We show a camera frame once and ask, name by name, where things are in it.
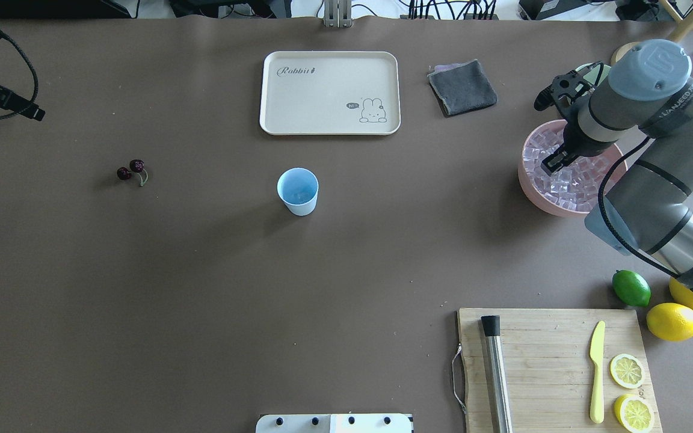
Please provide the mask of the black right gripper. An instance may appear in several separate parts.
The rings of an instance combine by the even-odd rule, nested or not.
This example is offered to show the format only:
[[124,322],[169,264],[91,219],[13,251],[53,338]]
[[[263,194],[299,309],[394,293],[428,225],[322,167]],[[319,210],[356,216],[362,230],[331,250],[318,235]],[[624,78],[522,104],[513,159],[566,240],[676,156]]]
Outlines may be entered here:
[[568,167],[576,158],[595,155],[595,142],[583,134],[578,120],[580,111],[588,106],[592,90],[594,85],[585,79],[585,74],[572,70],[556,76],[534,99],[535,110],[553,106],[566,121],[561,145],[541,162],[541,169],[548,176]]

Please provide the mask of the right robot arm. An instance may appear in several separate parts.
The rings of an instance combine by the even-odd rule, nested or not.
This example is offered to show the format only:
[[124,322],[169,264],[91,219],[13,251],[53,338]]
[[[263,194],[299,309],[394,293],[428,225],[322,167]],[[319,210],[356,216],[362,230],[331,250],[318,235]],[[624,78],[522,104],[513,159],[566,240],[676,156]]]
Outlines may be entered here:
[[691,59],[665,39],[638,42],[594,85],[591,67],[555,79],[534,101],[566,120],[561,145],[542,162],[553,174],[599,156],[637,127],[641,156],[585,219],[589,231],[693,289],[693,77]]

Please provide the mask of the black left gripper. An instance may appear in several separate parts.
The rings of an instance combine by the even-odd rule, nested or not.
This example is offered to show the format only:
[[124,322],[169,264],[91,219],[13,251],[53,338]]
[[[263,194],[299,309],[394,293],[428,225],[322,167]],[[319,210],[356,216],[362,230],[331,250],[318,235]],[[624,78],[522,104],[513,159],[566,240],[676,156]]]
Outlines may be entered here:
[[14,115],[22,115],[30,120],[42,121],[46,112],[36,104],[37,96],[38,88],[35,88],[30,99],[25,99],[0,84],[0,109],[11,111],[10,114],[0,115],[0,120],[6,120],[6,118],[11,118]]

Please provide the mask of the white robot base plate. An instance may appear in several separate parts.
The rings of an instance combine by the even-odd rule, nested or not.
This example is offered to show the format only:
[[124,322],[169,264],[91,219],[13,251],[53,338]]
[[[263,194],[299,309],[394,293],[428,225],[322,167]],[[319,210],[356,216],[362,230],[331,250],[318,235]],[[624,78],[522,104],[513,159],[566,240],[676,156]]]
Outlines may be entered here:
[[256,422],[256,432],[413,432],[411,414],[333,413],[266,414]]

